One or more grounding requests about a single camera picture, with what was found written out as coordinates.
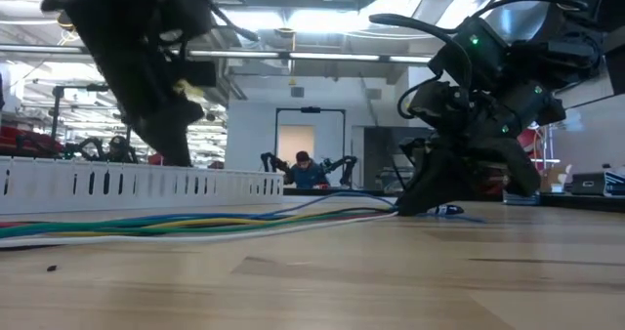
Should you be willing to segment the long ceiling light strip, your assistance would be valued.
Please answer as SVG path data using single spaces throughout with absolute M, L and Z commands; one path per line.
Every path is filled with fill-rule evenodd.
M 420 56 L 389 56 L 366 54 L 341 53 L 313 53 L 313 52 L 263 52 L 263 51 L 211 51 L 191 50 L 191 57 L 206 57 L 220 59 L 253 59 L 253 60 L 286 60 L 286 61 L 326 61 L 326 62 L 378 62 L 399 64 L 427 64 L 431 57 Z

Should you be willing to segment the red storage rack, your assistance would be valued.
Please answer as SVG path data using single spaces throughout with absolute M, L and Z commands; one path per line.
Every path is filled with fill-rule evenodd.
M 546 131 L 542 128 L 526 128 L 518 136 L 518 141 L 540 175 L 539 191 L 562 193 L 569 169 L 553 157 Z

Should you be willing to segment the black background gantry frame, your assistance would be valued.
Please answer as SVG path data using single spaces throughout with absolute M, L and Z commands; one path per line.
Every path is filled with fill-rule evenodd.
M 50 137 L 55 140 L 57 138 L 57 131 L 59 126 L 59 117 L 61 109 L 61 97 L 64 95 L 64 91 L 67 89 L 85 90 L 87 92 L 104 92 L 109 88 L 104 84 L 88 84 L 84 86 L 78 85 L 58 85 L 53 87 L 52 96 L 54 98 L 54 105 L 52 110 L 52 130 Z M 114 152 L 114 162 L 119 163 L 135 163 L 138 164 L 138 158 L 135 149 L 130 145 L 131 129 L 127 128 L 125 144 L 121 150 Z M 97 156 L 91 155 L 84 150 L 86 144 L 93 144 L 98 152 Z M 79 152 L 81 156 L 87 161 L 107 161 L 107 154 L 102 147 L 102 141 L 98 138 L 88 138 L 80 144 L 66 144 L 64 146 L 64 154 L 73 156 L 76 152 Z
M 320 112 L 278 109 L 272 153 L 289 169 L 297 164 L 301 151 L 317 164 L 324 159 L 341 159 L 345 155 L 346 120 L 347 112 L 338 108 L 322 108 Z

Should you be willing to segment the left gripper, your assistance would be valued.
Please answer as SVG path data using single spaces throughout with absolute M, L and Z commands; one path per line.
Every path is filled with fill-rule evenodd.
M 188 76 L 182 51 L 189 39 L 209 31 L 209 12 L 159 8 L 67 7 L 109 89 L 135 133 L 167 166 L 190 167 L 188 125 L 204 116 L 181 82 Z

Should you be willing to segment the grey equipment box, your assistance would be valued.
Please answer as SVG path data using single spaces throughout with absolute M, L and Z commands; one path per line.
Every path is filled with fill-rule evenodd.
M 571 184 L 574 195 L 604 196 L 604 172 L 573 174 Z

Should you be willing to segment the red storage bins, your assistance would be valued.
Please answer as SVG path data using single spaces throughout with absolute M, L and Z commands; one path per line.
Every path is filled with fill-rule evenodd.
M 55 158 L 63 145 L 48 135 L 15 127 L 0 127 L 0 156 Z

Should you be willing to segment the black aluminium table frame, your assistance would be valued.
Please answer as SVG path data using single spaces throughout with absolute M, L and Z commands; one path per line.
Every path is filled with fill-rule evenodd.
M 333 193 L 362 193 L 382 198 L 396 198 L 394 193 L 385 193 L 383 190 L 349 190 L 349 189 L 298 189 L 285 188 L 285 196 L 325 196 Z M 625 214 L 625 197 L 604 197 L 588 195 L 572 195 L 560 193 L 540 193 L 539 206 L 613 212 Z

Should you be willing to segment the blue white box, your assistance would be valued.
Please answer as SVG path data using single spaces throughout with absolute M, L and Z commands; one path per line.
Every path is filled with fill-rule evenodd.
M 625 197 L 625 166 L 604 171 L 604 195 Z

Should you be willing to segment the white slotted cable duct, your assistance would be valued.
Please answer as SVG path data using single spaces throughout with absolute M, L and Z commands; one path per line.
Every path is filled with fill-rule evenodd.
M 0 156 L 0 215 L 277 204 L 279 174 Z

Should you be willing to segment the person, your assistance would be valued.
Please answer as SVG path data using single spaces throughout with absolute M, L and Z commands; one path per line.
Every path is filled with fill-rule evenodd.
M 299 189 L 330 185 L 322 167 L 303 150 L 296 153 L 296 163 L 291 167 L 291 176 L 296 188 Z
M 112 137 L 108 143 L 108 153 L 105 155 L 108 162 L 132 163 L 130 146 L 123 136 Z

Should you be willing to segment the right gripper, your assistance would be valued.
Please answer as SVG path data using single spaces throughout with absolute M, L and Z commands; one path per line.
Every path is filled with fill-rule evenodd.
M 563 102 L 536 81 L 514 82 L 493 92 L 474 90 L 467 94 L 470 113 L 458 131 L 437 130 L 439 135 L 462 147 L 487 146 L 502 157 L 507 167 L 508 193 L 533 195 L 541 176 L 516 137 L 535 123 L 553 124 L 566 118 Z M 455 152 L 451 144 L 409 142 L 400 146 L 414 167 L 414 174 L 396 201 L 399 216 L 426 213 L 431 208 L 483 195 L 489 169 Z

